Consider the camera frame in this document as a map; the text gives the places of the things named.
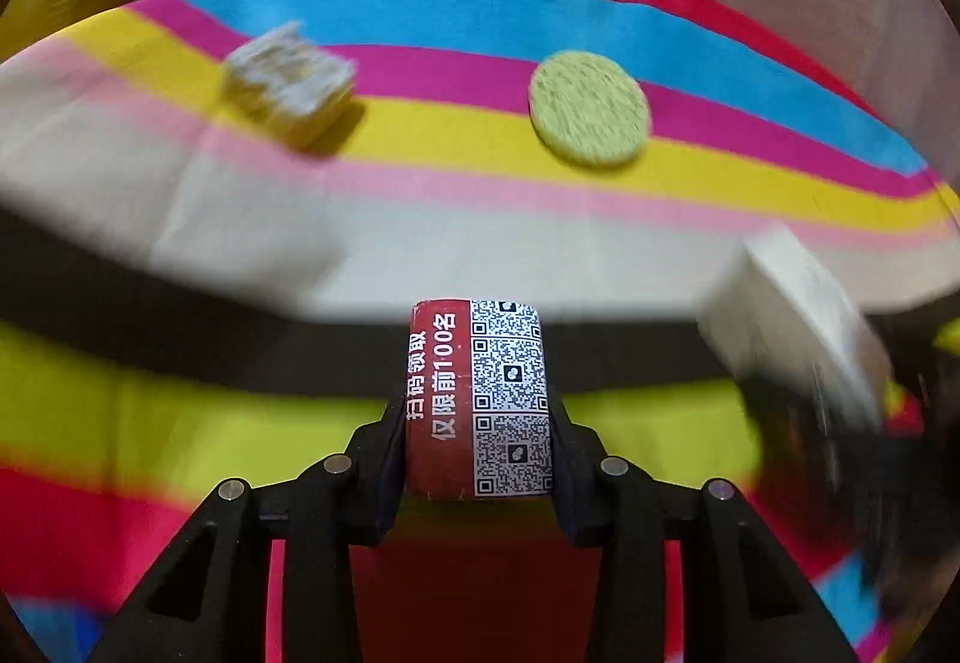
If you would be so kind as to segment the cream text-printed box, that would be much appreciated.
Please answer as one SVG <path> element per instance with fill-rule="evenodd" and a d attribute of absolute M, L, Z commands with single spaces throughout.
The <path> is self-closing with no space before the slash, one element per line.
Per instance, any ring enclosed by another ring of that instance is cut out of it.
<path fill-rule="evenodd" d="M 698 330 L 732 376 L 822 398 L 841 422 L 877 431 L 892 363 L 843 286 L 792 232 L 752 237 L 709 292 Z"/>

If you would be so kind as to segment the red white small box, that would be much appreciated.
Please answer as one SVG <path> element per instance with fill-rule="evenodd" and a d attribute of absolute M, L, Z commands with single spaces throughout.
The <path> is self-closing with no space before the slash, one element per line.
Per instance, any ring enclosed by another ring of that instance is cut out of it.
<path fill-rule="evenodd" d="M 405 445 L 414 496 L 452 502 L 550 493 L 547 371 L 534 307 L 496 299 L 416 304 Z"/>

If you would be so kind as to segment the green round sponge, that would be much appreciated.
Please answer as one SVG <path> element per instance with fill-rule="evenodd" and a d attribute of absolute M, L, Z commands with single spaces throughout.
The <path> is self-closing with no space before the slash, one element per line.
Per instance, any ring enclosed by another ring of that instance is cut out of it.
<path fill-rule="evenodd" d="M 613 169 L 649 142 L 651 107 L 640 85 L 598 53 L 563 50 L 535 67 L 527 90 L 535 133 L 570 163 Z"/>

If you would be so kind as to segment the yellow scrub sponge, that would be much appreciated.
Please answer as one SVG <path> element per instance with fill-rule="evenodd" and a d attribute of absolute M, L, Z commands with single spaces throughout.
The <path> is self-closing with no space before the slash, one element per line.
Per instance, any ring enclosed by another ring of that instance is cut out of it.
<path fill-rule="evenodd" d="M 308 149 L 345 114 L 358 65 L 321 49 L 290 21 L 254 37 L 223 60 L 223 94 L 274 138 Z"/>

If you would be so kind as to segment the striped colourful bed cloth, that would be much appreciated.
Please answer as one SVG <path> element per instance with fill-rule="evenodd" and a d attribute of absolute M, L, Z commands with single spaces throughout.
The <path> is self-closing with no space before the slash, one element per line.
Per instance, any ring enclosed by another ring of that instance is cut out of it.
<path fill-rule="evenodd" d="M 285 145 L 223 60 L 298 21 L 358 65 Z M 652 131 L 570 163 L 527 90 L 610 58 Z M 862 660 L 890 629 L 839 515 L 761 474 L 692 314 L 786 226 L 874 312 L 955 317 L 958 198 L 841 81 L 716 0 L 140 0 L 2 67 L 2 588 L 28 626 L 99 622 L 223 478 L 290 479 L 405 379 L 412 307 L 539 310 L 571 414 L 667 481 L 742 484 Z"/>

